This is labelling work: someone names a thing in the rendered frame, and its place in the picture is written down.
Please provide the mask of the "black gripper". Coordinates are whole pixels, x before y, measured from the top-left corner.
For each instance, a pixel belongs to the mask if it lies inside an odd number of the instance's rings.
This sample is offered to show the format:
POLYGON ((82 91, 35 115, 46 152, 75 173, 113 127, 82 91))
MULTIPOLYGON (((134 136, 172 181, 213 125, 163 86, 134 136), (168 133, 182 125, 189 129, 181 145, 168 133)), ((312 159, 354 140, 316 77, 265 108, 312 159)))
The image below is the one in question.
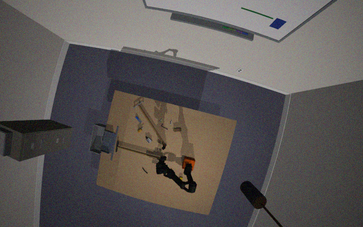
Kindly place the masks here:
POLYGON ((159 159, 159 162, 160 163, 163 163, 163 166, 162 167, 164 167, 164 166, 168 166, 168 165, 166 165, 166 163, 164 163, 164 161, 167 159, 167 157, 166 156, 162 156, 160 159, 159 159))

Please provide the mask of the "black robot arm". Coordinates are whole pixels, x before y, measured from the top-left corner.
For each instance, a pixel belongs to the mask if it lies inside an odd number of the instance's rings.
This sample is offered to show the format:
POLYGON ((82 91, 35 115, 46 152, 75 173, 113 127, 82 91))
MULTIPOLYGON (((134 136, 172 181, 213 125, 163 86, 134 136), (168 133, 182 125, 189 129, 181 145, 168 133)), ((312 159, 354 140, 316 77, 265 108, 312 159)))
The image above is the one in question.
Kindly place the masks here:
POLYGON ((168 177, 169 179, 172 179, 173 181, 175 181, 178 186, 181 189, 184 189, 186 192, 189 193, 195 193, 197 184, 195 183, 195 181, 193 181, 193 178, 191 176, 191 170, 192 170, 192 165, 191 164, 186 164, 186 167, 184 169, 184 174, 187 175, 187 180, 186 182, 182 181, 180 178, 178 178, 175 174, 175 172, 170 169, 168 166, 163 166, 163 163, 157 163, 156 164, 156 172, 157 174, 164 174, 165 177, 168 177), (167 173, 167 175, 166 175, 167 173), (187 189, 185 187, 185 185, 189 184, 189 188, 187 189))

